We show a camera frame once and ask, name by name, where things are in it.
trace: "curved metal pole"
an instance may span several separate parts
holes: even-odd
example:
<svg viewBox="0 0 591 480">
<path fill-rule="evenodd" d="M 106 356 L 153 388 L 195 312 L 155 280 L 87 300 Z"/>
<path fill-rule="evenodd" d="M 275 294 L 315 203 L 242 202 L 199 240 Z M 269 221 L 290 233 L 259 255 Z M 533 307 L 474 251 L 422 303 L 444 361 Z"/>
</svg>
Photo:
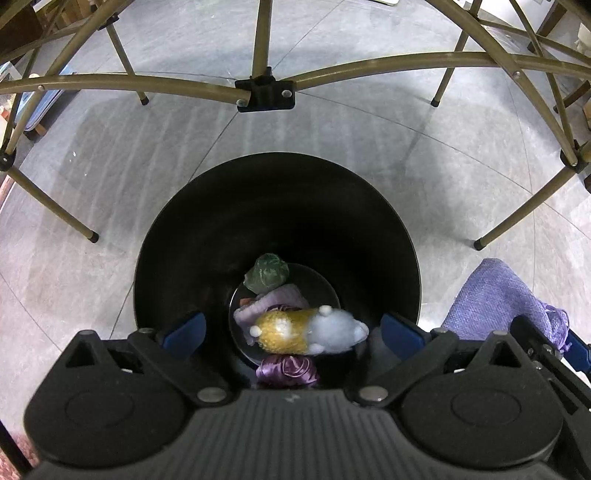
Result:
<svg viewBox="0 0 591 480">
<path fill-rule="evenodd" d="M 509 2 L 511 3 L 513 10 L 515 10 L 515 13 L 519 17 L 519 20 L 525 27 L 525 31 L 530 37 L 536 55 L 538 57 L 544 58 L 544 51 L 542 50 L 542 47 L 540 47 L 540 43 L 538 42 L 535 31 L 532 28 L 530 21 L 527 20 L 527 17 L 525 16 L 525 13 L 521 9 L 520 5 L 517 3 L 517 0 L 509 0 Z M 566 108 L 564 106 L 564 101 L 562 100 L 562 94 L 558 89 L 558 83 L 556 83 L 556 78 L 554 78 L 554 75 L 551 73 L 546 73 L 546 78 L 548 79 L 550 89 L 552 90 L 552 96 L 554 97 L 554 101 L 556 102 L 558 114 L 560 115 L 560 123 L 562 123 L 562 130 L 564 131 L 566 138 L 569 140 L 570 148 L 575 150 L 576 147 L 574 144 L 573 131 L 570 127 L 569 117 L 566 115 Z"/>
<path fill-rule="evenodd" d="M 45 30 L 43 32 L 44 37 L 49 33 L 53 24 L 55 23 L 56 18 L 62 12 L 63 8 L 66 6 L 68 1 L 69 0 L 61 0 L 61 2 L 59 3 L 59 5 L 56 8 L 54 14 L 52 15 L 47 27 L 45 28 Z M 37 55 L 39 53 L 40 48 L 41 47 L 37 47 L 33 51 L 31 58 L 29 59 L 29 62 L 28 62 L 27 67 L 25 69 L 25 75 L 24 75 L 24 77 L 26 79 L 28 79 L 29 74 L 31 73 L 31 69 L 33 67 L 33 64 L 35 63 L 35 60 L 37 59 Z M 7 130 L 6 130 L 7 133 L 4 136 L 4 141 L 6 141 L 8 139 L 8 135 L 12 130 L 12 125 L 14 123 L 14 118 L 16 117 L 16 114 L 18 112 L 18 106 L 20 104 L 20 100 L 21 100 L 21 98 L 20 98 L 20 94 L 19 94 L 19 95 L 17 95 L 17 98 L 12 106 L 12 111 L 11 111 L 10 117 L 8 119 L 8 125 L 7 125 Z M 13 134 L 13 136 L 10 138 L 11 139 L 16 138 L 16 140 L 18 140 L 19 136 L 20 136 L 20 134 L 17 137 L 15 137 Z M 98 233 L 89 229 L 86 225 L 81 223 L 81 221 L 79 221 L 73 215 L 71 215 L 66 210 L 64 210 L 58 203 L 56 203 L 49 195 L 47 195 L 45 192 L 43 192 L 26 175 L 24 175 L 18 168 L 14 167 L 14 166 L 9 168 L 7 170 L 7 175 L 10 176 L 10 178 L 12 178 L 14 180 L 14 182 L 16 182 L 19 186 L 21 186 L 21 188 L 23 188 L 35 200 L 40 202 L 49 211 L 53 212 L 59 218 L 64 220 L 68 225 L 75 228 L 75 230 L 77 230 L 82 235 L 84 235 L 88 240 L 90 240 L 93 243 L 96 243 L 98 241 L 98 239 L 99 239 Z"/>
<path fill-rule="evenodd" d="M 480 25 L 483 25 L 484 27 L 497 28 L 499 30 L 504 30 L 506 32 L 513 33 L 515 35 L 520 35 L 522 37 L 529 37 L 528 33 L 525 30 L 521 30 L 519 28 L 510 27 L 509 25 L 502 25 L 496 22 L 489 22 L 488 20 L 479 19 L 478 21 L 480 22 Z M 557 41 L 550 40 L 546 37 L 542 37 L 541 35 L 536 35 L 535 37 L 537 38 L 538 42 L 540 42 L 542 45 L 546 45 L 547 47 L 550 47 L 553 50 L 558 50 L 564 53 L 565 55 L 568 55 L 569 57 L 573 57 L 578 61 L 591 65 L 591 58 L 589 58 L 587 55 L 583 55 L 581 52 L 578 52 L 573 48 L 568 48 L 566 45 L 562 45 L 562 43 L 558 43 Z"/>
<path fill-rule="evenodd" d="M 51 15 L 51 18 L 49 19 L 49 22 L 47 23 L 45 29 L 43 30 L 43 34 L 41 35 L 42 39 L 45 38 L 47 36 L 47 34 L 50 32 L 50 30 L 53 28 L 53 25 L 56 23 L 57 17 L 64 11 L 64 8 L 66 7 L 66 5 L 69 1 L 70 0 L 61 0 L 60 3 L 58 4 L 58 6 L 55 8 L 53 14 Z M 35 65 L 35 62 L 37 61 L 37 56 L 39 55 L 40 51 L 41 51 L 41 47 L 37 47 L 31 53 L 31 58 L 29 58 L 29 61 L 28 61 L 27 66 L 25 68 L 25 72 L 22 74 L 23 78 L 26 78 L 26 79 L 29 78 L 29 75 L 31 74 L 31 71 L 33 69 L 33 65 Z M 2 138 L 2 145 L 4 145 L 10 139 L 10 135 L 12 133 L 12 126 L 14 125 L 15 118 L 17 117 L 18 108 L 21 105 L 21 99 L 22 99 L 22 93 L 17 93 L 17 95 L 14 99 L 14 102 L 12 103 L 12 108 L 10 110 L 10 116 L 8 117 L 8 122 L 6 124 L 6 128 L 4 129 L 4 137 Z"/>
<path fill-rule="evenodd" d="M 51 66 L 47 69 L 47 75 L 55 75 L 60 73 L 64 66 L 72 59 L 81 46 L 84 45 L 86 40 L 99 28 L 105 21 L 117 10 L 117 7 L 123 3 L 124 0 L 107 0 L 102 4 L 95 13 L 86 21 L 86 23 L 80 27 L 80 30 L 70 39 L 64 49 L 60 52 L 57 58 L 53 61 Z M 45 94 L 44 90 L 33 93 L 27 105 L 22 111 L 22 117 L 18 121 L 10 142 L 6 147 L 6 152 L 10 155 L 14 152 L 17 146 L 17 141 L 22 133 L 25 131 L 25 126 L 31 115 L 37 108 L 37 105 Z"/>
<path fill-rule="evenodd" d="M 234 87 L 195 82 L 194 80 L 134 75 L 123 73 L 84 73 L 77 75 L 54 75 L 32 79 L 0 82 L 0 95 L 4 93 L 33 92 L 39 86 L 43 90 L 145 90 L 155 93 L 169 93 L 187 97 L 215 100 L 235 104 L 243 99 L 250 100 L 251 93 Z"/>
<path fill-rule="evenodd" d="M 512 55 L 520 68 L 571 75 L 591 80 L 591 68 L 564 61 L 541 59 L 530 55 Z M 381 59 L 361 60 L 327 67 L 312 72 L 300 73 L 286 80 L 296 82 L 297 90 L 318 85 L 350 80 L 381 73 L 405 70 L 436 69 L 447 67 L 492 67 L 498 64 L 486 52 L 441 52 L 394 55 Z M 168 77 L 136 75 L 132 79 L 120 73 L 84 73 L 76 75 L 54 75 L 34 79 L 12 80 L 0 83 L 0 95 L 6 93 L 33 92 L 41 86 L 46 90 L 127 90 L 145 89 L 148 92 L 169 93 L 195 98 L 235 103 L 246 101 L 250 92 L 233 87 L 214 85 L 193 80 Z"/>
<path fill-rule="evenodd" d="M 26 45 L 23 45 L 22 47 L 18 47 L 15 50 L 12 50 L 12 51 L 9 51 L 8 53 L 0 55 L 0 65 L 8 62 L 9 60 L 15 59 L 17 57 L 21 57 L 25 53 L 27 53 L 28 51 L 33 50 L 34 48 L 42 47 L 46 43 L 57 40 L 58 38 L 67 37 L 68 35 L 72 35 L 73 33 L 76 33 L 78 30 L 80 30 L 80 27 L 82 25 L 84 25 L 84 22 L 86 22 L 86 19 L 75 22 L 66 28 L 62 28 L 61 30 L 58 30 L 57 32 L 55 32 L 53 35 L 49 35 L 48 37 L 45 37 L 45 38 L 39 38 L 38 40 L 35 40 L 30 43 L 27 43 Z"/>
<path fill-rule="evenodd" d="M 530 100 L 532 105 L 544 119 L 556 140 L 560 144 L 567 161 L 571 165 L 577 164 L 577 157 L 570 146 L 569 140 L 554 118 L 554 114 L 544 102 L 544 99 L 531 83 L 527 75 L 521 71 L 517 62 L 507 53 L 503 47 L 478 23 L 474 17 L 456 4 L 453 0 L 427 0 L 429 4 L 437 8 L 449 20 L 454 22 L 462 30 L 466 31 L 493 59 L 503 68 L 521 91 Z"/>
<path fill-rule="evenodd" d="M 519 69 L 539 70 L 571 75 L 591 80 L 591 68 L 576 63 L 553 59 L 541 59 L 531 55 L 511 55 Z M 297 90 L 325 85 L 327 83 L 378 75 L 381 73 L 403 72 L 406 70 L 439 69 L 447 67 L 496 67 L 500 66 L 486 52 L 435 52 L 394 55 L 380 59 L 353 61 L 326 67 L 312 72 L 300 73 L 286 78 L 296 83 Z"/>
</svg>

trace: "gray floor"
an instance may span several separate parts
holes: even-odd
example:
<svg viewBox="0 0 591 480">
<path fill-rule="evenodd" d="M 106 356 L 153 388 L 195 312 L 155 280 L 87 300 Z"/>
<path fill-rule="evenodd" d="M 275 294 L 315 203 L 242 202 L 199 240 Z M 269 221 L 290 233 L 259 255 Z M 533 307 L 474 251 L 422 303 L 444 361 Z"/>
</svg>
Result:
<svg viewBox="0 0 591 480">
<path fill-rule="evenodd" d="M 255 0 L 137 0 L 116 23 L 139 72 L 232 85 L 247 77 Z M 275 0 L 270 63 L 277 76 L 345 61 L 453 49 L 459 29 L 420 0 Z M 503 44 L 523 47 L 500 35 Z M 43 73 L 63 44 L 43 48 Z M 478 50 L 475 43 L 468 48 Z M 71 62 L 121 70 L 104 31 Z M 24 406 L 73 334 L 123 337 L 134 327 L 134 265 L 155 215 L 192 177 L 240 155 L 296 151 L 369 180 L 406 224 L 420 262 L 421 323 L 444 319 L 485 257 L 499 257 L 542 300 L 566 309 L 591 340 L 591 200 L 577 177 L 547 205 L 476 252 L 470 241 L 560 168 L 559 147 L 497 69 L 457 70 L 438 109 L 441 70 L 387 74 L 310 89 L 287 112 L 133 92 L 80 92 L 22 169 L 101 233 L 92 245 L 15 188 L 0 213 L 0 415 L 19 430 Z M 531 78 L 551 102 L 543 74 Z M 566 85 L 568 80 L 561 79 Z M 569 108 L 579 141 L 580 105 Z"/>
</svg>

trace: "black bowl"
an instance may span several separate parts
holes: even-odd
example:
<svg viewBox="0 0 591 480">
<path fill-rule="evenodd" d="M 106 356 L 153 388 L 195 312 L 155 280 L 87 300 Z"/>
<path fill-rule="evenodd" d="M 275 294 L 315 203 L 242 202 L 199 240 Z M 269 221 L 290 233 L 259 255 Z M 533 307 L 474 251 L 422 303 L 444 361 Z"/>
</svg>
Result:
<svg viewBox="0 0 591 480">
<path fill-rule="evenodd" d="M 135 272 L 138 327 L 161 329 L 200 310 L 207 321 L 200 356 L 231 384 L 252 384 L 253 365 L 229 331 L 229 305 L 244 274 L 267 252 L 318 272 L 341 307 L 370 329 L 385 312 L 418 320 L 414 247 L 379 192 L 329 161 L 264 153 L 208 170 L 160 212 Z M 355 361 L 353 353 L 318 358 L 323 385 L 339 386 Z"/>
</svg>

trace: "purple cloth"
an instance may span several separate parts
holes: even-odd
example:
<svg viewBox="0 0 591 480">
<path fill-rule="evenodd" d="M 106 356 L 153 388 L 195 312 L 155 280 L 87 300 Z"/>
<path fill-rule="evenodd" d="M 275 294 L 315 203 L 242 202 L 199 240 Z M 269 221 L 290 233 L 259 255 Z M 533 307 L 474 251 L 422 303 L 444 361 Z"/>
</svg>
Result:
<svg viewBox="0 0 591 480">
<path fill-rule="evenodd" d="M 556 348 L 569 334 L 569 316 L 539 301 L 498 258 L 485 258 L 468 277 L 443 327 L 461 339 L 484 340 L 493 330 L 509 330 L 513 318 L 525 315 Z"/>
<path fill-rule="evenodd" d="M 256 369 L 260 383 L 277 388 L 309 387 L 318 382 L 312 360 L 303 355 L 269 355 Z"/>
</svg>

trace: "plush hamster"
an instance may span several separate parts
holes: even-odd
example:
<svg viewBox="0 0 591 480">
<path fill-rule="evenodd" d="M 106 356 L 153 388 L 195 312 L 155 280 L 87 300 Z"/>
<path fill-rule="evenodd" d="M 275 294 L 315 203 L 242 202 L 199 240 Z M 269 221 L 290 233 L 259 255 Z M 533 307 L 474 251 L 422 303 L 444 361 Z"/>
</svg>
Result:
<svg viewBox="0 0 591 480">
<path fill-rule="evenodd" d="M 349 312 L 322 305 L 296 312 L 266 312 L 250 334 L 269 353 L 318 355 L 350 350 L 367 338 L 369 328 Z"/>
</svg>

